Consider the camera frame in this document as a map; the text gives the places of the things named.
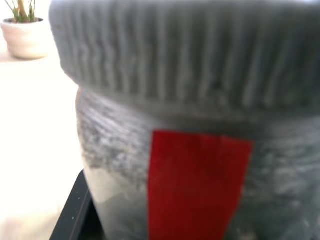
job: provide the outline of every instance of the white plant pot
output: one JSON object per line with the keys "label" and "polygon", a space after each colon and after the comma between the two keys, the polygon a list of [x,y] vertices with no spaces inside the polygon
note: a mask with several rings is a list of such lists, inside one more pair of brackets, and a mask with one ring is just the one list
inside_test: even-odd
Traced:
{"label": "white plant pot", "polygon": [[45,20],[41,19],[34,23],[11,23],[5,19],[0,26],[8,51],[13,56],[21,59],[40,59],[48,55],[50,28]]}

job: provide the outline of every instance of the black object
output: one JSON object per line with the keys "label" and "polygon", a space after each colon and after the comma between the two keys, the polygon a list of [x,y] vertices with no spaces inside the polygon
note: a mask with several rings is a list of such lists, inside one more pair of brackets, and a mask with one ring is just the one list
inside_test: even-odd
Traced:
{"label": "black object", "polygon": [[106,240],[83,170],[75,181],[50,240]]}

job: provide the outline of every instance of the potted plant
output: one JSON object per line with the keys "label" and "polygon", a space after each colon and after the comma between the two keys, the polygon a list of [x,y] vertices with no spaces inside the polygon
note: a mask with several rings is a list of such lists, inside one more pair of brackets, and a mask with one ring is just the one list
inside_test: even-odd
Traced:
{"label": "potted plant", "polygon": [[4,0],[13,13],[0,26],[8,51],[21,59],[39,59],[48,55],[48,29],[42,18],[36,17],[36,0],[25,5],[24,0]]}

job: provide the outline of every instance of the red stripe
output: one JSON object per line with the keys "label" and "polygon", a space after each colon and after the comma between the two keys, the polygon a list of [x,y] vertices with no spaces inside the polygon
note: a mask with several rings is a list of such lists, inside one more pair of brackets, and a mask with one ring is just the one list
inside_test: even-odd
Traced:
{"label": "red stripe", "polygon": [[156,131],[148,176],[149,240],[222,240],[241,197],[252,143]]}

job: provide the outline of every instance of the black tray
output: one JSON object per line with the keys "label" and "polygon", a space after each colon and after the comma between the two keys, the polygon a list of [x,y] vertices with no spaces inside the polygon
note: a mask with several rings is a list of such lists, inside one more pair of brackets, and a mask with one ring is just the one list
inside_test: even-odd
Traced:
{"label": "black tray", "polygon": [[75,181],[50,240],[107,240],[83,170]]}

